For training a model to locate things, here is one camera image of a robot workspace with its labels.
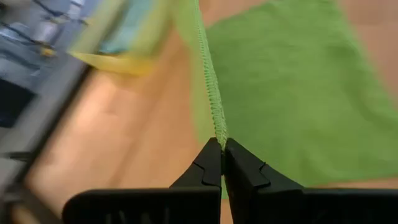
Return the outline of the yellow plastic bin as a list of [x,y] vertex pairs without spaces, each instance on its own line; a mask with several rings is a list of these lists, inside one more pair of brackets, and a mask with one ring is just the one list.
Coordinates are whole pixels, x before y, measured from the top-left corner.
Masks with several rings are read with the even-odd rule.
[[68,53],[98,70],[126,75],[147,74],[152,70],[156,57],[167,37],[172,2],[173,0],[168,0],[167,23],[160,43],[153,54],[143,55],[131,50],[120,54],[103,54],[100,52],[100,44],[115,26],[116,19],[127,0],[103,0],[99,3],[89,18],[88,24],[82,28]]

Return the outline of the green microfiber towel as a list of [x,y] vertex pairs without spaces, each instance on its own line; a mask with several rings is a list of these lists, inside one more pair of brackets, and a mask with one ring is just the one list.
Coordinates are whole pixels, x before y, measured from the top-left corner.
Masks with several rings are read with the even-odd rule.
[[173,0],[197,144],[237,140],[306,187],[398,177],[398,107],[336,0],[267,0],[211,27]]

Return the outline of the light blue microfiber towel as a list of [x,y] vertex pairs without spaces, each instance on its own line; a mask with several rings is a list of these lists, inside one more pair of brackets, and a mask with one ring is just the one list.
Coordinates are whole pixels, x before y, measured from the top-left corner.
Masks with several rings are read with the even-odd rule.
[[127,0],[115,26],[102,41],[103,54],[150,55],[160,43],[167,23],[168,0]]

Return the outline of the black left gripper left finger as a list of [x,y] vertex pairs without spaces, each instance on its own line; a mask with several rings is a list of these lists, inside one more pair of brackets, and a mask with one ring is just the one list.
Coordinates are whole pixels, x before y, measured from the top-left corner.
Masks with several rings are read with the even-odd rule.
[[210,138],[168,188],[94,189],[64,206],[64,224],[219,224],[221,146]]

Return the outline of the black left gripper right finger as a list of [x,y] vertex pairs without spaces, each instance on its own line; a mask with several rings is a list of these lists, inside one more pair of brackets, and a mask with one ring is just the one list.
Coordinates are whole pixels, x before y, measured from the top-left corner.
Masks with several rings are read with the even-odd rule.
[[307,188],[232,138],[224,168],[234,224],[398,224],[398,190]]

